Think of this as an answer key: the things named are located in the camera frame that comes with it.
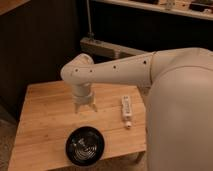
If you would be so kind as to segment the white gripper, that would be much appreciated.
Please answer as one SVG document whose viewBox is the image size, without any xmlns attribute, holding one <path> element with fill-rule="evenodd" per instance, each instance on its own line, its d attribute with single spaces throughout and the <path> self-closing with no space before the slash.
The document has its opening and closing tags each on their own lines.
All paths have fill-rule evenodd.
<svg viewBox="0 0 213 171">
<path fill-rule="evenodd" d="M 92 103 L 94 101 L 94 93 L 90 92 L 87 95 L 78 95 L 78 94 L 73 94 L 73 101 L 75 103 L 74 105 L 74 112 L 75 114 L 79 113 L 79 109 L 80 109 L 80 105 L 87 105 L 89 104 L 89 106 L 95 111 L 97 112 L 97 106 L 95 103 Z"/>
</svg>

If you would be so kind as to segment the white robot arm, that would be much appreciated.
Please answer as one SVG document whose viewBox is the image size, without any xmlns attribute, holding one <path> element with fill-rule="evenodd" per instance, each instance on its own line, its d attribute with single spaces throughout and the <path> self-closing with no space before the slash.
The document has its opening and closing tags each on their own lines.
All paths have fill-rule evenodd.
<svg viewBox="0 0 213 171">
<path fill-rule="evenodd" d="M 82 53 L 61 69 L 78 106 L 93 83 L 147 90 L 148 171 L 213 171 L 213 51 L 180 48 L 96 64 Z"/>
</svg>

